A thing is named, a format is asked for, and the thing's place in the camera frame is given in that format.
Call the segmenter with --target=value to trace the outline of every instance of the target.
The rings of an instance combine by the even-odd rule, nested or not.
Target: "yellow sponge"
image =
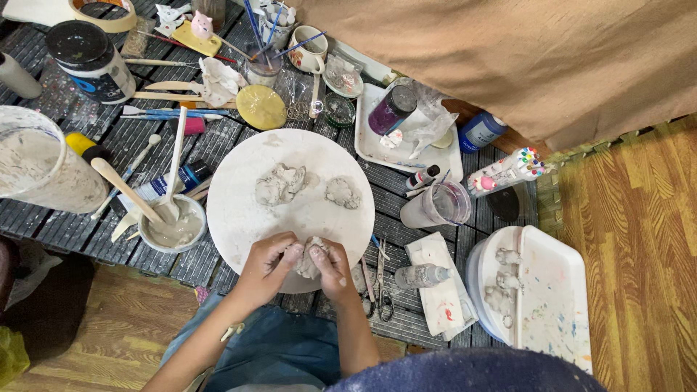
[[[207,40],[196,37],[191,32],[191,22],[188,20],[185,20],[177,30],[174,30],[172,38],[209,57],[215,56],[222,45],[222,42],[216,36],[211,36]]]

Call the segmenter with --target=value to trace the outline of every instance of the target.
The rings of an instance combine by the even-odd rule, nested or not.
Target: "masking tape roll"
[[[80,12],[80,8],[89,3],[114,4],[128,11],[128,15],[115,20],[97,19],[96,17],[91,17]],[[138,22],[138,18],[135,15],[135,7],[130,0],[68,0],[68,4],[70,4],[75,14],[75,19],[96,24],[104,30],[105,33],[123,33],[124,31],[131,30]]]

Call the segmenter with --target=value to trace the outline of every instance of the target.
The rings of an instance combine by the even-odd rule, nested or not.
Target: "small white bottle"
[[[453,276],[454,269],[428,263],[401,267],[395,272],[395,283],[402,289],[419,289],[435,287]]]
[[[31,99],[41,95],[41,84],[5,53],[0,53],[0,82],[22,98]]]

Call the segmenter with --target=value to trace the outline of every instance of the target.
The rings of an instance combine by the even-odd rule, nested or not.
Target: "purple glitter jar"
[[[416,95],[405,86],[396,86],[375,106],[368,116],[368,124],[382,136],[399,126],[414,110]]]

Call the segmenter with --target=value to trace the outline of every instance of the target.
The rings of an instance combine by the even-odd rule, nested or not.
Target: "plastic cup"
[[[0,106],[0,199],[72,213],[94,211],[107,198],[102,177],[41,113]]]
[[[401,222],[410,229],[437,225],[465,223],[472,212],[472,203],[462,185],[450,181],[434,184],[409,203],[399,212]]]
[[[164,199],[166,196],[161,196],[149,204],[151,206],[156,205],[157,203],[160,202],[160,200]],[[206,230],[208,229],[208,220],[206,219],[206,210],[204,210],[203,206],[201,203],[198,203],[196,200],[192,199],[191,197],[184,196],[184,195],[172,195],[173,198],[177,200],[185,200],[187,203],[191,204],[194,206],[194,208],[197,210],[198,216],[201,218],[201,221],[203,225],[201,226],[201,231],[199,231],[198,235],[194,237],[193,240],[191,240],[189,243],[183,244],[176,246],[175,248],[168,248],[166,246],[160,245],[155,239],[153,239],[150,236],[150,233],[148,232],[147,229],[144,229],[145,226],[148,224],[148,218],[146,218],[145,215],[141,215],[140,219],[138,220],[138,230],[140,231],[140,237],[145,241],[145,243],[148,244],[152,249],[155,249],[159,252],[163,253],[182,253],[186,252],[187,250],[193,248],[197,242],[201,239],[201,237],[204,236],[206,233]]]

